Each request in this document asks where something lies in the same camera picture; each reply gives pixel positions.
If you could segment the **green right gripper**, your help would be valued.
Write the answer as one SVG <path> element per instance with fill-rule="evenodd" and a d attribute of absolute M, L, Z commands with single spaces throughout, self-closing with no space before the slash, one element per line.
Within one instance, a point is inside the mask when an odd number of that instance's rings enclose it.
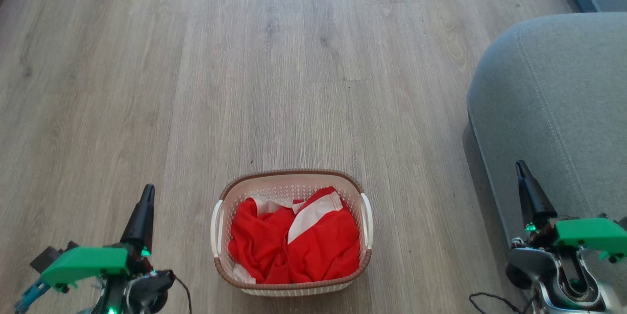
<path fill-rule="evenodd" d="M 626 259 L 625 217 L 618 221 L 607 217 L 556 218 L 555 208 L 526 162 L 518 160 L 515 166 L 528 247 L 553 253 L 583 248 L 600 252 L 601 260 L 620 262 Z"/>

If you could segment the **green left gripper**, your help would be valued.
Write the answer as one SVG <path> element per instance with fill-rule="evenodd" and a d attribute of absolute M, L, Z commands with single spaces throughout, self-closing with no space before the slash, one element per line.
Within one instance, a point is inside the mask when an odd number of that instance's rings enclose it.
<path fill-rule="evenodd" d="M 103 247 L 78 246 L 63 252 L 41 272 L 41 280 L 52 288 L 74 286 L 88 278 L 132 280 L 154 270 L 146 256 L 152 254 L 154 239 L 155 186 L 147 184 L 121 236 L 123 244 Z"/>

